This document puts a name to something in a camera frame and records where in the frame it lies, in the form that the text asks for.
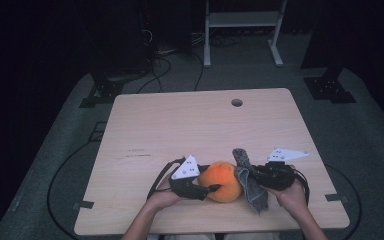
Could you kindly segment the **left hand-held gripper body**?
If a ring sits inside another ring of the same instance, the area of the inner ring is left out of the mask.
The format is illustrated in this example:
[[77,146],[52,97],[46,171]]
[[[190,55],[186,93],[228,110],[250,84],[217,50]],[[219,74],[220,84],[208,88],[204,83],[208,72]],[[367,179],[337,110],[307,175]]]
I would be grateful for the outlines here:
[[171,190],[181,198],[204,200],[210,189],[195,183],[201,174],[199,165],[193,155],[180,160],[180,165],[169,177]]

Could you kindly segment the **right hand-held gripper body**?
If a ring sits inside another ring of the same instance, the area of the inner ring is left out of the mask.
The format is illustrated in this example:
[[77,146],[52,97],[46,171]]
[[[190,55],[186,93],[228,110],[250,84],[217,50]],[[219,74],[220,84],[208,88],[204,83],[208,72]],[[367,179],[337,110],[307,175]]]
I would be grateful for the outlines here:
[[306,157],[307,151],[291,150],[275,147],[267,157],[267,162],[259,166],[259,184],[283,191],[291,187],[295,180],[300,181],[305,189],[308,189],[306,177],[299,171],[288,165],[289,160]]

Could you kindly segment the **orange plush toy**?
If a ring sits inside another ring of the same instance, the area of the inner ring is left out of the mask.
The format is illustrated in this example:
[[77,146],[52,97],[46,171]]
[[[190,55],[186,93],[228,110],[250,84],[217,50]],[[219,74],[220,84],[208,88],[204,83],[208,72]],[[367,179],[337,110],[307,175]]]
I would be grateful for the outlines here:
[[229,162],[214,162],[198,176],[198,184],[204,187],[219,185],[208,197],[216,202],[229,203],[242,193],[242,187],[235,176],[236,167]]

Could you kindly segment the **grey cloth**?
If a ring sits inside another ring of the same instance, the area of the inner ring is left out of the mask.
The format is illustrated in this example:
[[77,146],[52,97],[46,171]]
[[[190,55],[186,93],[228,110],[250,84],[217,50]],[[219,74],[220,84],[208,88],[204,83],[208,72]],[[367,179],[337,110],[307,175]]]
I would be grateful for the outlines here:
[[247,152],[244,149],[235,148],[232,150],[232,155],[236,162],[234,175],[243,189],[245,199],[249,206],[260,214],[263,210],[268,209],[268,192],[253,178],[252,174],[255,170]]

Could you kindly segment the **person's left hand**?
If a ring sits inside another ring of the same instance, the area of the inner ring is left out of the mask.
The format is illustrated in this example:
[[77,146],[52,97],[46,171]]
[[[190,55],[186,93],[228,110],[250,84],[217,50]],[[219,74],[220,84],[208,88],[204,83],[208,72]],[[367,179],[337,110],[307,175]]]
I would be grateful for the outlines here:
[[157,190],[146,201],[146,206],[154,212],[161,211],[179,202],[181,197],[171,191],[169,176],[166,175],[157,187]]

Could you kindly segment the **person's right hand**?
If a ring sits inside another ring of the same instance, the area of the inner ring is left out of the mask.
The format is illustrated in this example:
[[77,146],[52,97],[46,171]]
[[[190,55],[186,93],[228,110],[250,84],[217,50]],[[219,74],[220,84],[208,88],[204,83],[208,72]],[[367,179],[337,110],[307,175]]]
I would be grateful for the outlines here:
[[306,202],[305,190],[299,180],[295,179],[292,185],[285,190],[269,189],[269,192],[276,197],[279,205],[298,223],[306,222],[311,218]]

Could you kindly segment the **grey tape strip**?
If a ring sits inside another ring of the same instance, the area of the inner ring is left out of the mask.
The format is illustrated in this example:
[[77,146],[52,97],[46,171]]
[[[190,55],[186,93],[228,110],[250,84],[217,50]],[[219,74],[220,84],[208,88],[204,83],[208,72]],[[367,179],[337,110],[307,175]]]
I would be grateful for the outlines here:
[[341,203],[345,204],[349,202],[349,199],[346,196],[340,195],[340,194],[326,194],[325,198],[328,202],[333,201],[340,201]]
[[80,202],[75,202],[73,204],[73,209],[74,210],[80,210],[81,208],[92,209],[93,206],[94,206],[94,202],[80,201]]

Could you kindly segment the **black stand base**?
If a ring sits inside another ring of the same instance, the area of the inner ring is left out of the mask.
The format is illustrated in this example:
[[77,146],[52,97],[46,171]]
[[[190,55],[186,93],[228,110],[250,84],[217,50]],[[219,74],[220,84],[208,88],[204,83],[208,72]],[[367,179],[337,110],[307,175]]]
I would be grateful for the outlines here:
[[353,95],[339,82],[342,67],[328,67],[323,75],[305,77],[304,82],[314,100],[329,100],[334,104],[355,103]]
[[97,104],[113,103],[124,87],[122,81],[111,81],[103,72],[92,72],[93,86],[80,108],[93,108]]

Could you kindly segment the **white metal frame stand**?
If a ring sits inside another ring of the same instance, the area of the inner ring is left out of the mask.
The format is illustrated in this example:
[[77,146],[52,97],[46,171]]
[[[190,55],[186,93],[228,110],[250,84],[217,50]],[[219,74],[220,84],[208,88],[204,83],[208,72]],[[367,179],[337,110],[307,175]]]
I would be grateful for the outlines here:
[[210,30],[213,28],[239,28],[239,27],[273,27],[274,33],[268,40],[276,67],[284,65],[277,48],[285,9],[288,0],[282,0],[277,11],[267,12],[221,12],[210,11],[210,0],[206,0],[205,27],[204,27],[204,49],[203,65],[211,66]]

